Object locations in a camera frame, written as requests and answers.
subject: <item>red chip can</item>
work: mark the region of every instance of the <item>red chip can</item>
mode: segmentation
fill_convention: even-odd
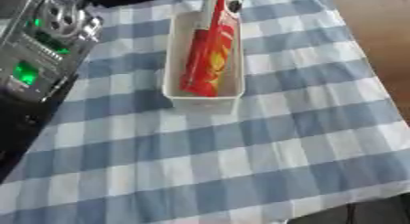
[[[243,0],[204,0],[180,88],[199,96],[218,95]]]

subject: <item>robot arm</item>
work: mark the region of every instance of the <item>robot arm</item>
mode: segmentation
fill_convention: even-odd
[[[23,0],[0,39],[0,91],[43,102],[98,42],[103,21],[84,0]]]

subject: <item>checkered tablecloth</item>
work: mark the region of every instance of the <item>checkered tablecloth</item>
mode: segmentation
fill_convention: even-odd
[[[102,43],[0,186],[0,223],[268,223],[410,190],[410,132],[331,0],[246,0],[233,115],[161,94],[170,18],[98,9]]]

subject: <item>green light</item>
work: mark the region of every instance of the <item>green light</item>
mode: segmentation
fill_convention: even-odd
[[[13,77],[27,85],[32,85],[37,76],[38,71],[24,60],[18,62],[13,71]]]
[[[62,48],[62,49],[57,50],[57,53],[58,54],[69,54],[70,52],[68,49]]]
[[[36,27],[40,27],[40,26],[41,26],[41,20],[40,20],[40,19],[34,20],[34,25],[35,25]]]

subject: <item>white plastic container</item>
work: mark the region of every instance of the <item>white plastic container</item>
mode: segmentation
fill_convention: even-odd
[[[199,16],[199,12],[190,12],[176,15],[171,21],[162,91],[179,112],[229,114],[236,110],[245,91],[240,28],[236,30],[232,52],[221,77],[218,97],[193,96],[179,89],[179,78],[185,71]]]

